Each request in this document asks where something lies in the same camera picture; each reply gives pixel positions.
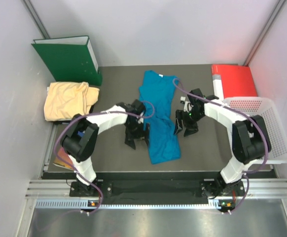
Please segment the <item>blue t shirt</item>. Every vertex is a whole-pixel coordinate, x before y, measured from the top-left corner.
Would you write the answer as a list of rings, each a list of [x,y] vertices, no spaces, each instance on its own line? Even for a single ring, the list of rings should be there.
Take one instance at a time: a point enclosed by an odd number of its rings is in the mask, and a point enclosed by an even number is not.
[[[176,87],[175,76],[164,76],[154,71],[145,71],[143,83],[139,87],[139,100],[145,101],[144,120],[149,125],[148,153],[152,164],[159,164],[180,158],[178,137],[174,134],[171,106]]]

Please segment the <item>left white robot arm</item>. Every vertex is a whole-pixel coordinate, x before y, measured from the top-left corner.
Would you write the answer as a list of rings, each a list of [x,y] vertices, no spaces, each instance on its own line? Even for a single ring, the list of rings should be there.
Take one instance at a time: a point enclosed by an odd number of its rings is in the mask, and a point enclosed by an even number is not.
[[[144,140],[149,145],[149,125],[144,125],[146,116],[144,102],[134,100],[132,104],[123,102],[111,108],[88,115],[75,115],[58,141],[69,156],[76,173],[76,181],[71,185],[74,192],[92,196],[97,191],[96,172],[91,156],[94,152],[98,135],[115,126],[125,126],[124,143],[136,148],[136,140]]]

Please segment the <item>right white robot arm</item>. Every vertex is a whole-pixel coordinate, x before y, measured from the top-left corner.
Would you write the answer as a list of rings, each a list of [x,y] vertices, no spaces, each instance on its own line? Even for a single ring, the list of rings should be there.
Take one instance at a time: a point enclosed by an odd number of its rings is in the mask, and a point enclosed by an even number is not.
[[[215,95],[204,96],[200,89],[190,91],[187,97],[184,109],[176,110],[174,134],[183,131],[187,137],[197,133],[198,121],[204,117],[214,119],[227,129],[231,159],[204,194],[210,199],[228,195],[249,173],[253,163],[270,153],[271,143],[265,121],[260,115],[248,116],[236,111]]]

